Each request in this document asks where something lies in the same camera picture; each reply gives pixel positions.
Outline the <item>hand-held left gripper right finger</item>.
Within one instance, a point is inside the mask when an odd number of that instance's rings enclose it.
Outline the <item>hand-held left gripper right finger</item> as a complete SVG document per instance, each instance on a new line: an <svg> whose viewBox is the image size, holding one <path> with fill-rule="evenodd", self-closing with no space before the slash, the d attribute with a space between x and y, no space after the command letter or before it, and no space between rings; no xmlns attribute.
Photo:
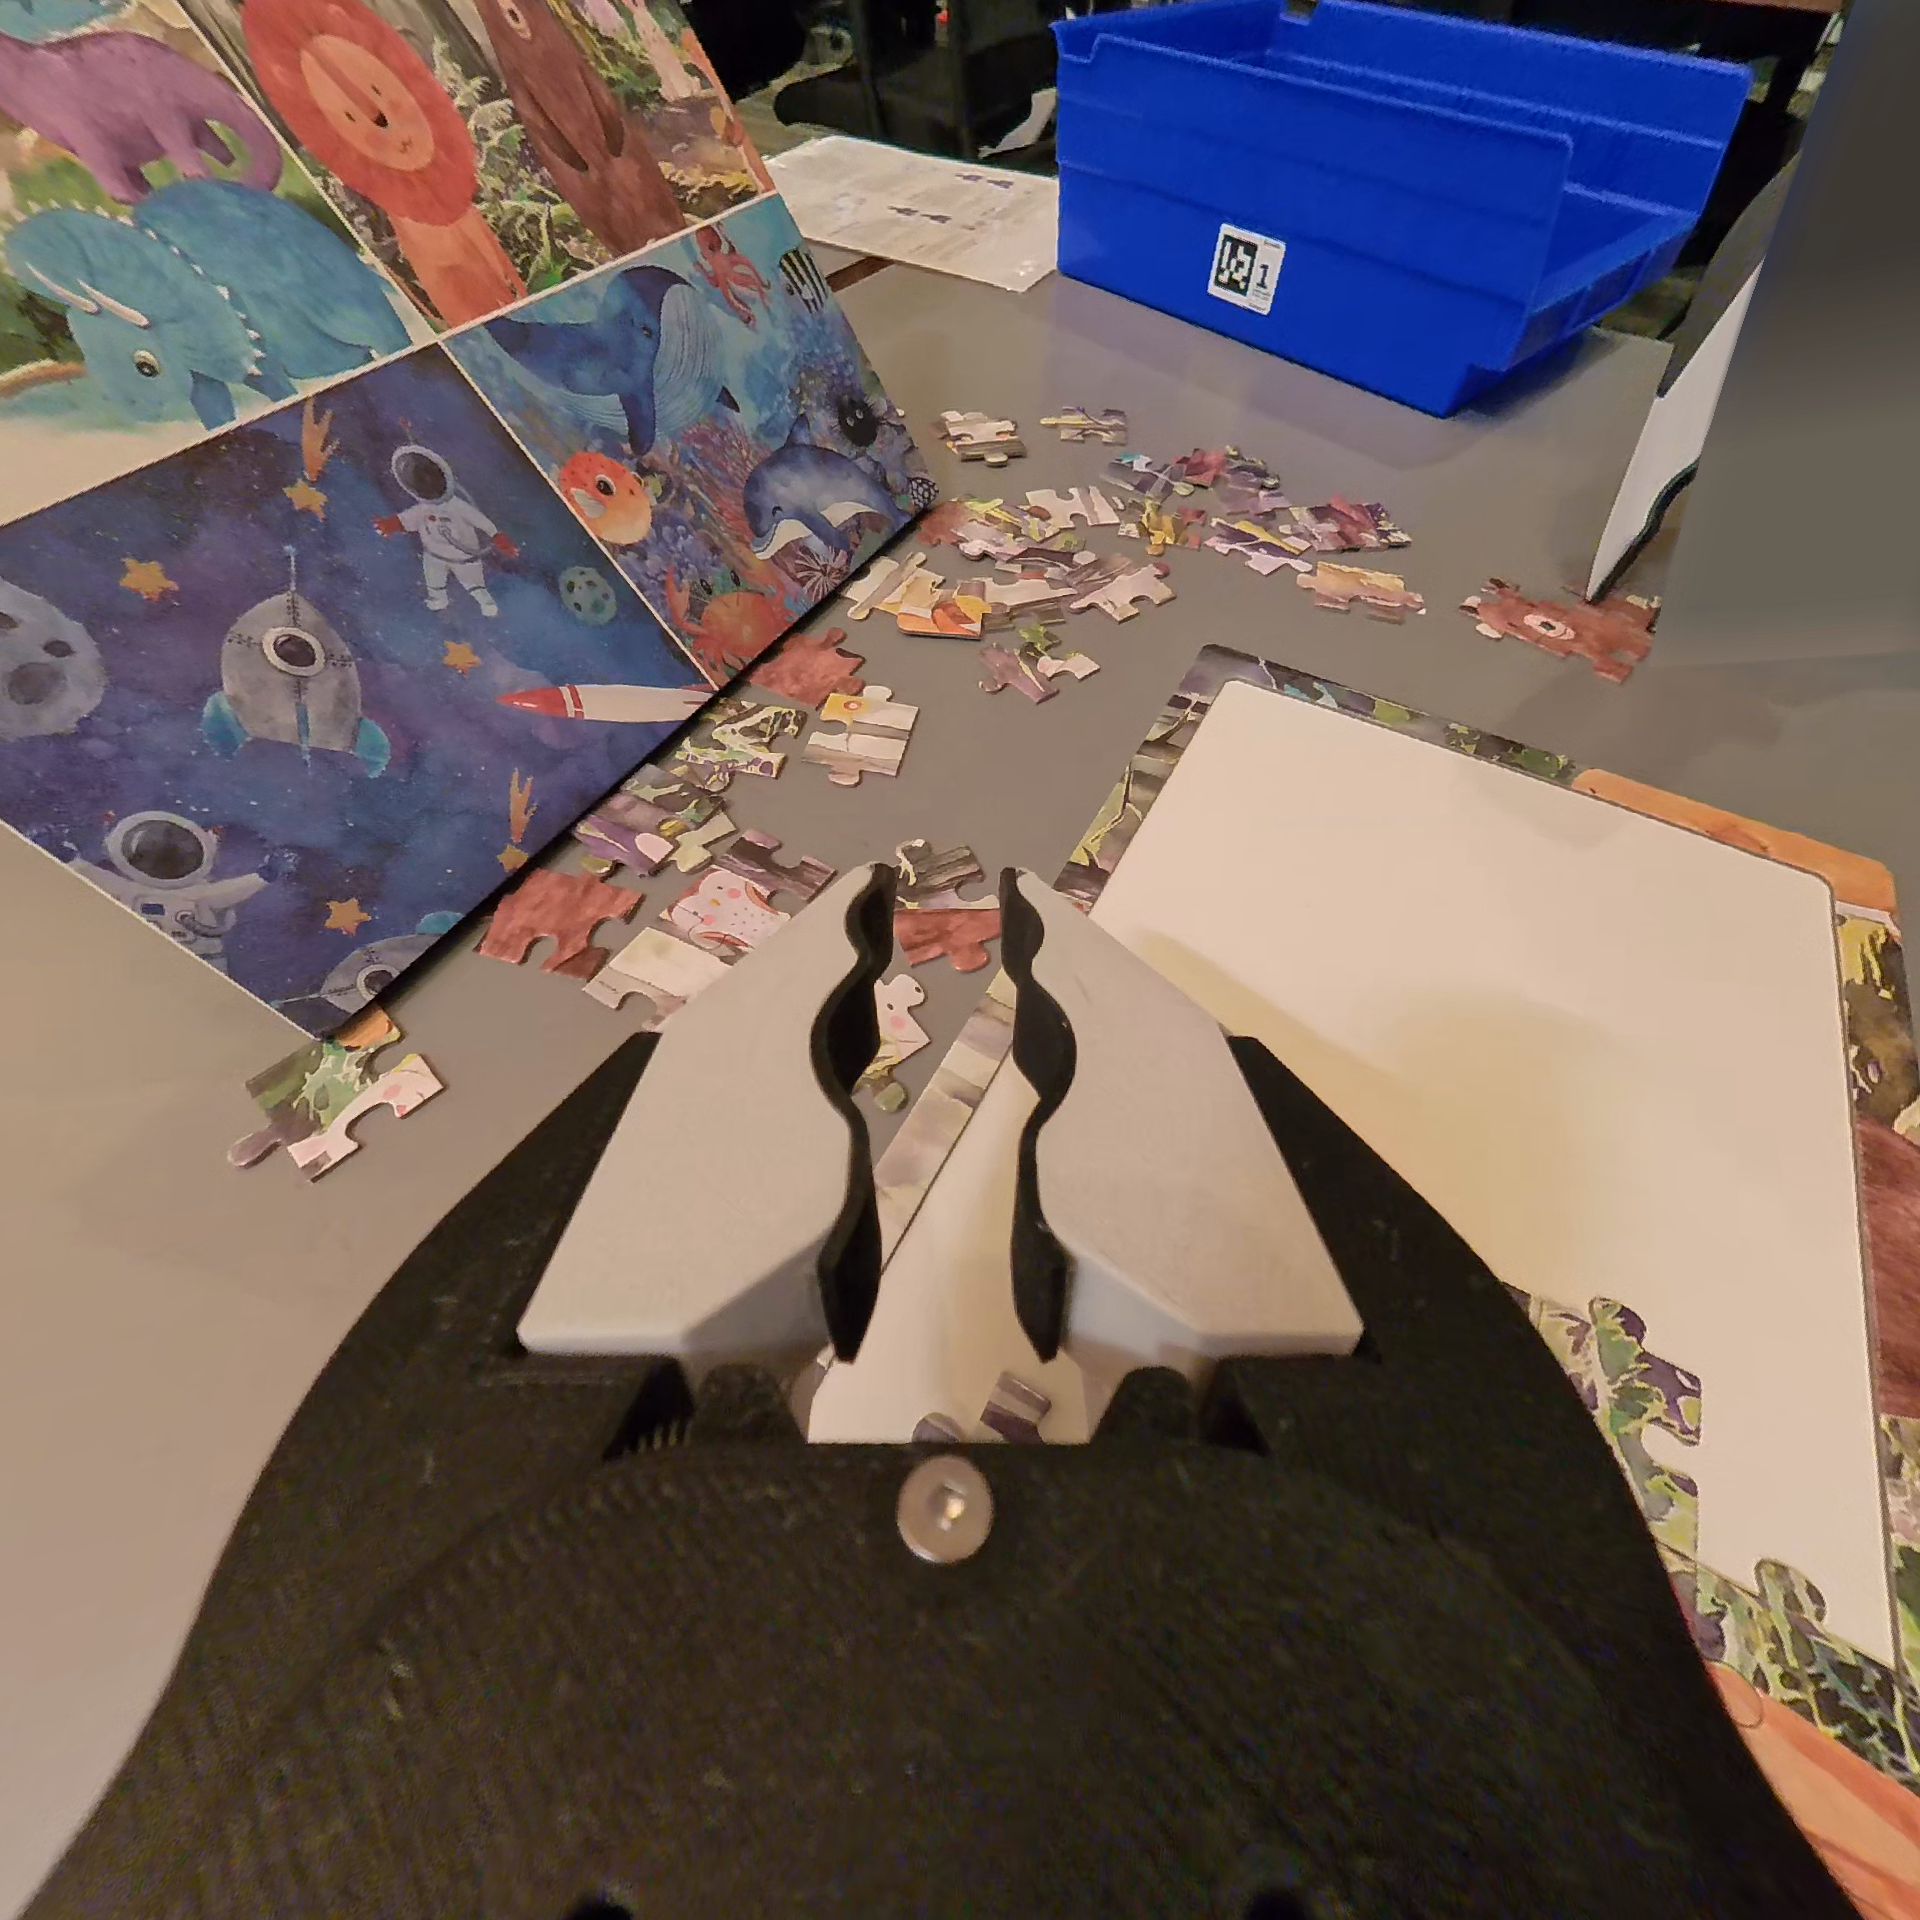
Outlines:
<svg viewBox="0 0 1920 1920"><path fill-rule="evenodd" d="M1346 1360L1362 1317L1233 1035L1026 868L998 874L1015 1147L1010 1273L1037 1360L1206 1379L1229 1360Z"/></svg>

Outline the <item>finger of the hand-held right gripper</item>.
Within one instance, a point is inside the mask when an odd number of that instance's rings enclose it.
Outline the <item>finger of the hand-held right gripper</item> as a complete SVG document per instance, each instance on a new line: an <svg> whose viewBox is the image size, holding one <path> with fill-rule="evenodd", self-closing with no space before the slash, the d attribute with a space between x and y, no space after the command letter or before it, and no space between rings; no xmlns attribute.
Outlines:
<svg viewBox="0 0 1920 1920"><path fill-rule="evenodd" d="M1918 605L1918 2L1856 2L1686 498L1678 605Z"/></svg>
<svg viewBox="0 0 1920 1920"><path fill-rule="evenodd" d="M1593 554L1590 605L1618 587L1690 488L1760 271L1763 255L1713 255L1668 329L1668 365Z"/></svg>

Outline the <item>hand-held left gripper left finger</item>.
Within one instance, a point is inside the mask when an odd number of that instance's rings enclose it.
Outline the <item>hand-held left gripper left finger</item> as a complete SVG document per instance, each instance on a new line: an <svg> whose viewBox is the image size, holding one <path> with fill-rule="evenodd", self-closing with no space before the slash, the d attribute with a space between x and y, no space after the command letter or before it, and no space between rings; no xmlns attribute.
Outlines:
<svg viewBox="0 0 1920 1920"><path fill-rule="evenodd" d="M898 874L848 868L679 1008L519 1317L532 1354L795 1371L867 1332L882 1230L852 1091Z"/></svg>

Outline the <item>plain brown puzzle piece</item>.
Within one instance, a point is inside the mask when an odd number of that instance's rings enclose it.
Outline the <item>plain brown puzzle piece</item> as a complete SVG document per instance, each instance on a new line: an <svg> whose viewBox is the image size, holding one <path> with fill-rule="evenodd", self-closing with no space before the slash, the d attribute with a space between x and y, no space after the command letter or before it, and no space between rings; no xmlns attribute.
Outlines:
<svg viewBox="0 0 1920 1920"><path fill-rule="evenodd" d="M1660 598L1638 596L1573 601L1573 653L1586 660L1606 683L1627 683L1652 647L1660 610Z"/></svg>

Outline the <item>brown bear face puzzle piece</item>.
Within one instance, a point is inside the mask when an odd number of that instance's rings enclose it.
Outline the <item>brown bear face puzzle piece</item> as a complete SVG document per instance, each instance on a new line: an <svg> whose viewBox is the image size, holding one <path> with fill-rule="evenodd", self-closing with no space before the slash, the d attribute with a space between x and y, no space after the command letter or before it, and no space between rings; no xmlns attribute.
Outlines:
<svg viewBox="0 0 1920 1920"><path fill-rule="evenodd" d="M1557 660L1590 660L1586 618L1570 605L1531 598L1517 586L1488 578L1459 601L1475 629L1491 640L1520 640Z"/></svg>

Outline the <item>pile of jigsaw pieces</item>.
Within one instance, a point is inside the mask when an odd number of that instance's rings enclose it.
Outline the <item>pile of jigsaw pieces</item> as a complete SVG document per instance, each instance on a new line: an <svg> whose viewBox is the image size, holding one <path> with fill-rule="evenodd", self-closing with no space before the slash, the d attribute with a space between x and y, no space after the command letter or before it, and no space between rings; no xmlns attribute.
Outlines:
<svg viewBox="0 0 1920 1920"><path fill-rule="evenodd" d="M995 574L949 586L924 553L877 560L848 587L848 613L884 610L898 634L979 640L982 689L1012 687L1045 703L1096 672L1095 660L1050 638L1064 608L1101 605L1123 618L1142 601L1164 601L1162 554L1174 547L1240 560L1260 574L1288 564L1307 587L1328 587L1318 605L1337 605L1351 586L1388 621L1425 608L1397 578L1318 563L1322 553L1403 547L1377 504L1335 498L1314 510L1288 506L1275 473L1233 443L1195 448L1172 465L1123 451L1101 480L1121 492L1118 510L1101 510L1095 488L1032 490L1019 506L982 498L933 506L927 543L991 563ZM751 683L769 703L717 700L704 735L679 740L666 765L641 769L571 831L584 854L577 873L532 868L502 895L475 951L519 968L549 939L544 972L577 980L603 1006L641 993L657 1015L670 1015L785 923L785 893L812 898L831 867L781 859L768 833L739 826L722 802L729 784L781 774L789 759L785 740L807 719L815 728L803 759L831 784L894 774L918 714L859 676L840 628L781 640ZM337 1035L249 1085L264 1128L227 1147L227 1165L285 1153L321 1178L357 1153L357 1118L376 1107L408 1118L442 1095L418 1055L380 1069L380 1055L400 1042L380 986L351 986L349 995L357 1002Z"/></svg>

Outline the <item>jigsaw puzzle tray board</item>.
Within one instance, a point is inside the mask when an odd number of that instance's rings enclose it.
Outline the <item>jigsaw puzzle tray board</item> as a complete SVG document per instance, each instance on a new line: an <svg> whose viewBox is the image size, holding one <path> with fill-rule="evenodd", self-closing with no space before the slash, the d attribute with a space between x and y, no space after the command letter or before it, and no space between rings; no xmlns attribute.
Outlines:
<svg viewBox="0 0 1920 1920"><path fill-rule="evenodd" d="M856 1622L781 1915L1918 1916L1825 877L1200 657L1074 900L1207 1008L1362 1317L1037 1360L1015 1014L812 1404Z"/></svg>

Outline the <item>blue plastic bin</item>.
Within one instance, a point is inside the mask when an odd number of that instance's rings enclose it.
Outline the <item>blue plastic bin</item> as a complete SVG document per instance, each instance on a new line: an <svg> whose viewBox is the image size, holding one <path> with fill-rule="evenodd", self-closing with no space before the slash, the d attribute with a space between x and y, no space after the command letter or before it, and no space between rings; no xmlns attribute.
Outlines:
<svg viewBox="0 0 1920 1920"><path fill-rule="evenodd" d="M1058 271L1448 418L1688 241L1735 61L1384 2L1068 17Z"/></svg>

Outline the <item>illustrated puzzle box lid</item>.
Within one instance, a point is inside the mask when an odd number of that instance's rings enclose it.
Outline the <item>illustrated puzzle box lid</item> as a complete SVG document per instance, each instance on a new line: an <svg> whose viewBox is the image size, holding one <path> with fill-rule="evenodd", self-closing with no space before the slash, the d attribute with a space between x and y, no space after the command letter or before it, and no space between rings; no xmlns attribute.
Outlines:
<svg viewBox="0 0 1920 1920"><path fill-rule="evenodd" d="M4 2L4 826L308 1035L933 498L681 2Z"/></svg>

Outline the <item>white printed paper sheet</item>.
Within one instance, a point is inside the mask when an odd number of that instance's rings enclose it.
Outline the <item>white printed paper sheet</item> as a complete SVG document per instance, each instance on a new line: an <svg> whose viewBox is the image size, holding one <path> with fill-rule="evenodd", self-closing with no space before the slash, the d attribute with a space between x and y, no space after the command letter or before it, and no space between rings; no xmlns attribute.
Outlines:
<svg viewBox="0 0 1920 1920"><path fill-rule="evenodd" d="M1026 293L1058 269L1058 179L826 133L768 159L807 241Z"/></svg>

